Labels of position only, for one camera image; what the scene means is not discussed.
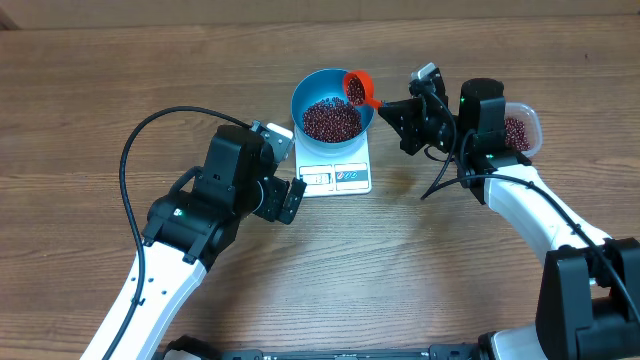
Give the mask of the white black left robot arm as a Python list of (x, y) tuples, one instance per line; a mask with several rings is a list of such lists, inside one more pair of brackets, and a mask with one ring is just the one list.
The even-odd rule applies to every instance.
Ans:
[(293, 144), (293, 132), (273, 123), (218, 128), (204, 165), (187, 171), (150, 207), (143, 253), (83, 358), (151, 358), (244, 218), (293, 221), (306, 185), (274, 175)]

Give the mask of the orange measuring scoop blue handle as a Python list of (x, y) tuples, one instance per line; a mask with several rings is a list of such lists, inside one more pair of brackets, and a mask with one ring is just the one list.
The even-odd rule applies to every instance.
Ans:
[(347, 72), (342, 80), (343, 90), (353, 106), (370, 106), (379, 109), (383, 102), (374, 96), (375, 87), (371, 76), (364, 70)]

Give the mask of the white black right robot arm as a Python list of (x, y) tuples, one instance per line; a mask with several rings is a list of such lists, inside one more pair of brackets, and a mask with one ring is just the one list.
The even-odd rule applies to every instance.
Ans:
[(616, 240), (555, 195), (507, 142), (501, 82), (466, 81), (452, 114), (441, 83), (414, 79), (410, 98), (378, 114), (413, 155), (433, 146), (454, 183), (502, 216), (543, 264), (535, 321), (483, 335), (475, 359), (625, 359), (639, 354), (639, 243)]

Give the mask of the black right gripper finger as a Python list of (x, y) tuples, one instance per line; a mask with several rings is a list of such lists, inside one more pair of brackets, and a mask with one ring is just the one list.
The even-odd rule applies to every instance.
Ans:
[(422, 114), (424, 106), (425, 100), (423, 97), (413, 97), (401, 101), (384, 102), (378, 108), (378, 114)]
[(415, 130), (411, 118), (405, 118), (402, 114), (393, 112), (381, 112), (380, 117), (400, 137), (402, 145), (410, 145), (412, 143)]

